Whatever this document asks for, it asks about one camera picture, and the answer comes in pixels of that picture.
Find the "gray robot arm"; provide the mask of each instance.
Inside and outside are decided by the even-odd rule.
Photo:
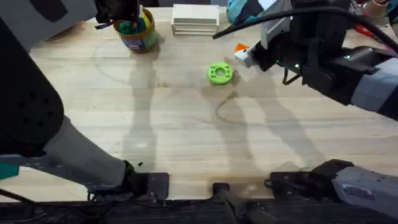
[[[355,105],[398,120],[398,45],[374,25],[348,12],[348,1],[316,0],[314,5],[315,2],[325,8],[319,16],[309,17],[309,20],[306,15],[297,13],[260,23],[261,39],[249,49],[236,52],[237,61],[245,67],[257,65],[263,71],[277,64],[285,68],[282,82],[285,85],[302,78],[303,85],[343,105]],[[263,18],[289,9],[303,12],[317,8],[303,0],[259,0],[259,4],[263,8],[260,13]],[[342,47],[346,30],[351,28],[347,24],[351,21],[326,13],[328,9],[344,12],[353,21],[358,19],[356,22],[368,24],[368,28],[383,37],[395,52],[368,46]],[[223,32],[214,38],[229,33]],[[289,81],[288,72],[295,74]]]
[[[398,218],[398,178],[348,161],[332,159],[310,172],[272,172],[266,186],[275,198],[328,198]]]
[[[19,0],[0,2],[0,162],[56,175],[94,194],[149,191],[148,178],[84,137],[64,115],[62,101],[27,53],[76,22],[135,20],[138,1]],[[163,174],[167,198],[168,175]]]

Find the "white object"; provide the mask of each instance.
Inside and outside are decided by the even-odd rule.
[[[173,35],[213,35],[220,26],[218,6],[174,4]]]
[[[273,14],[276,12],[286,11],[292,8],[290,0],[258,0],[259,4],[263,8],[260,16]],[[260,24],[260,37],[261,45],[268,49],[269,42],[277,35],[287,32],[290,29],[290,21],[293,17],[286,17],[281,19],[275,19],[273,21],[263,22]],[[235,59],[246,68],[256,65],[257,62],[252,57],[252,50],[255,43],[251,48],[246,50],[240,50],[235,52]]]

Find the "wooden table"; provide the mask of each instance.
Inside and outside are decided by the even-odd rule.
[[[397,122],[343,106],[300,82],[283,86],[279,67],[263,73],[234,61],[234,46],[255,43],[258,27],[218,40],[174,37],[171,8],[150,10],[160,35],[152,53],[132,54],[111,27],[95,30],[93,19],[69,37],[39,44],[31,56],[77,128],[139,172],[168,172],[170,198],[209,197],[219,181],[245,197],[271,197],[263,186],[269,172],[308,170],[334,158],[398,175]],[[225,9],[220,13],[225,28]],[[381,47],[352,31],[346,45]],[[206,69],[222,61],[236,78],[212,86]],[[86,193],[28,168],[0,187],[33,200],[85,200]]]

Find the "green gear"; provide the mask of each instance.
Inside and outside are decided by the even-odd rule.
[[[207,78],[214,85],[226,85],[232,80],[232,68],[225,62],[217,62],[210,65],[207,69]]]

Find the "wooden block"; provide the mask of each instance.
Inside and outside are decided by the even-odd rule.
[[[213,35],[220,25],[218,6],[174,4],[171,26],[174,35]]]

